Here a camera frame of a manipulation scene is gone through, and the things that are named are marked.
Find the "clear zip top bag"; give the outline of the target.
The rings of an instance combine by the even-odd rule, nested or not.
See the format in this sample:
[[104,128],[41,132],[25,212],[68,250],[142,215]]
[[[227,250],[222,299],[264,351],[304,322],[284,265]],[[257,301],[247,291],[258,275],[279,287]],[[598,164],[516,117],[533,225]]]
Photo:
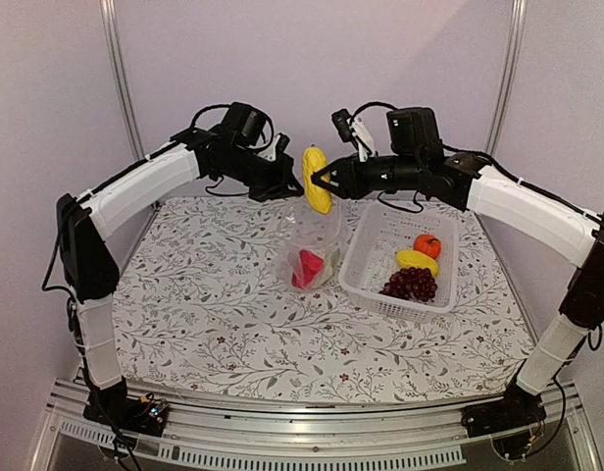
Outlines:
[[314,210],[304,198],[289,202],[284,207],[277,226],[278,253],[274,262],[276,275],[285,282],[288,289],[298,292],[322,287],[316,281],[309,288],[300,289],[292,285],[291,277],[298,267],[299,251],[307,249],[324,259],[334,250],[339,250],[342,260],[347,239],[348,227],[339,204],[333,203],[331,211],[323,215]]

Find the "red bell pepper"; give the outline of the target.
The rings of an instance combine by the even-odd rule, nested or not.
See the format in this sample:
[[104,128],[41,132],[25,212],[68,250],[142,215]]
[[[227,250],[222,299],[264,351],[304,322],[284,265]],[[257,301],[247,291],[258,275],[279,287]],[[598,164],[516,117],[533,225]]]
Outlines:
[[298,253],[298,267],[293,271],[291,283],[295,288],[309,288],[325,267],[325,260],[310,250]]

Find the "yellow lemon back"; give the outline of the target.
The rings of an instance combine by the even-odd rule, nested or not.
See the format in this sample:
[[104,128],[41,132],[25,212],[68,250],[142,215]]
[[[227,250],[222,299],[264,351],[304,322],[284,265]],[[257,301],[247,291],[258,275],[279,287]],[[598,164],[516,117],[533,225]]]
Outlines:
[[401,269],[429,269],[436,277],[439,273],[437,262],[428,255],[417,250],[400,250],[395,254],[397,265]]

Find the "orange mandarin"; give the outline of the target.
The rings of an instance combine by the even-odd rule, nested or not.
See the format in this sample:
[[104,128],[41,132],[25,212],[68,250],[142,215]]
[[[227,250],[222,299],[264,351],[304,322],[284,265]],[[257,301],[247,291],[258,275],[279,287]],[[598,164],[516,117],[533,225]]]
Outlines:
[[414,241],[413,248],[416,251],[436,260],[442,250],[441,241],[434,235],[418,235]]

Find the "dark red grapes bunch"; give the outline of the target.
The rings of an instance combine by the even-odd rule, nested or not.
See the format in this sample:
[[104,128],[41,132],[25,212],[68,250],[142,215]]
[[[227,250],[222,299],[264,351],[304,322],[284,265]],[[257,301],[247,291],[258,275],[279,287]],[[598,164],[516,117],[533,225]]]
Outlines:
[[429,269],[400,269],[389,277],[379,294],[427,303],[436,297],[438,285]]

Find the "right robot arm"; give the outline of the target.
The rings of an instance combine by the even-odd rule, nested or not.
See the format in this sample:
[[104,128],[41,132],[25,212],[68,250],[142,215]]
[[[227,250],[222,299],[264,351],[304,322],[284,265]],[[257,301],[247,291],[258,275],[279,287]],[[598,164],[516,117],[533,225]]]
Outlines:
[[447,149],[421,146],[412,155],[365,162],[343,157],[313,172],[311,182],[342,199],[416,190],[457,210],[502,222],[575,266],[558,315],[496,404],[495,419],[515,428],[531,415],[538,395],[588,333],[604,322],[604,212],[579,209],[513,177],[483,152],[456,149],[447,157]]

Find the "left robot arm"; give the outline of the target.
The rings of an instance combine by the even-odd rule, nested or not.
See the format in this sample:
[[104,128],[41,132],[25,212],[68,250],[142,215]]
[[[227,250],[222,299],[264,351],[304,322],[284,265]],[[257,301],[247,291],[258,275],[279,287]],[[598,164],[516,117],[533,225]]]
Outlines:
[[146,207],[204,177],[238,181],[257,202],[303,195],[286,145],[283,134],[260,150],[241,145],[223,129],[187,129],[95,188],[58,200],[57,251],[75,297],[78,348],[90,388],[99,393],[95,407],[112,425],[126,425],[134,407],[123,396],[125,380],[116,353],[112,302],[120,270],[107,239]]

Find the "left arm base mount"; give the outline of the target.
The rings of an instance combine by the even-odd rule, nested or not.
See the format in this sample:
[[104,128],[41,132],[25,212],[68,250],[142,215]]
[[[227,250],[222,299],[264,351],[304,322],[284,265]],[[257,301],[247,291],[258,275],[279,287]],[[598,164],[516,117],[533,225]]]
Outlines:
[[102,391],[89,395],[83,417],[120,431],[162,437],[169,412],[169,403],[152,393],[130,398],[122,392]]

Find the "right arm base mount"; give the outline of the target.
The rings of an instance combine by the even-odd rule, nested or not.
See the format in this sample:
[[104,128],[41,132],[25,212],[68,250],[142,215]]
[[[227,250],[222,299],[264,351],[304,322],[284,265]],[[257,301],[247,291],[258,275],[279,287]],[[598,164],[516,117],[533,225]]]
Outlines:
[[503,396],[467,406],[461,412],[461,425],[468,436],[490,437],[493,450],[508,461],[529,455],[543,432],[545,419],[540,396]]

